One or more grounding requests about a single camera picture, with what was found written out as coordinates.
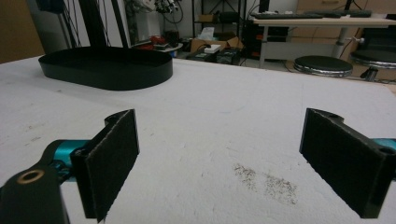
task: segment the black oval tray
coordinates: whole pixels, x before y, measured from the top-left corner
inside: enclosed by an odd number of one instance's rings
[[[46,77],[108,91],[133,91],[165,82],[172,57],[163,52],[114,47],[64,49],[38,59]]]

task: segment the white desk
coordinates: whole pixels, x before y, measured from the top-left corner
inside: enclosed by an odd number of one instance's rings
[[[260,68],[264,67],[265,58],[294,60],[304,55],[327,55],[339,58],[344,47],[347,29],[349,27],[387,28],[389,25],[396,25],[396,21],[377,18],[254,20],[254,23],[264,26]],[[342,29],[335,45],[314,45],[312,43],[267,42],[268,28],[270,26],[341,27]]]
[[[0,185],[51,141],[91,139],[134,108],[141,152],[106,223],[394,223],[394,183],[379,219],[361,220],[306,163],[307,107],[396,134],[396,98],[372,83],[174,60],[159,86],[103,91],[46,78],[37,58],[0,64]],[[76,183],[62,191],[72,223],[95,223]]]

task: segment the chair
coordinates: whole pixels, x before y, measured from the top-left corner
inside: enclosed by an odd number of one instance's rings
[[[310,55],[295,59],[294,68],[297,71],[311,75],[347,77],[352,74],[353,66],[341,59]]]
[[[378,68],[396,69],[396,53],[384,50],[361,49],[350,54],[354,63],[359,63],[369,68],[361,74],[366,81],[374,81]]]

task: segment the shelf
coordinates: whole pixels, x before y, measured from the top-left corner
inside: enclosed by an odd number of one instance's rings
[[[199,14],[212,14],[216,10],[221,10],[222,12],[225,12],[225,6],[227,6],[226,11],[234,11],[237,12],[239,15],[239,22],[220,22],[220,21],[197,21],[195,19],[195,0],[192,0],[192,36],[196,37],[195,35],[195,24],[201,24],[201,29],[205,27],[206,24],[216,24],[216,25],[226,25],[226,24],[231,24],[231,25],[236,25],[236,35],[239,36],[239,24],[242,23],[242,21],[246,18],[246,10],[247,10],[247,0],[238,0],[238,6],[234,7],[229,3],[229,0],[219,0],[210,10],[205,10],[205,1],[210,2],[210,0],[201,0],[201,8],[200,8],[200,13]]]

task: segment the stool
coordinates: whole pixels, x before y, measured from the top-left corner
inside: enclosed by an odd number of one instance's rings
[[[353,66],[341,59],[327,56],[310,55],[294,60],[294,68],[302,73],[325,77],[347,77],[352,74]]]
[[[350,59],[355,63],[369,66],[369,68],[361,74],[361,78],[364,78],[366,81],[374,81],[378,73],[377,68],[396,69],[396,53],[393,52],[361,49],[352,52],[350,54]]]

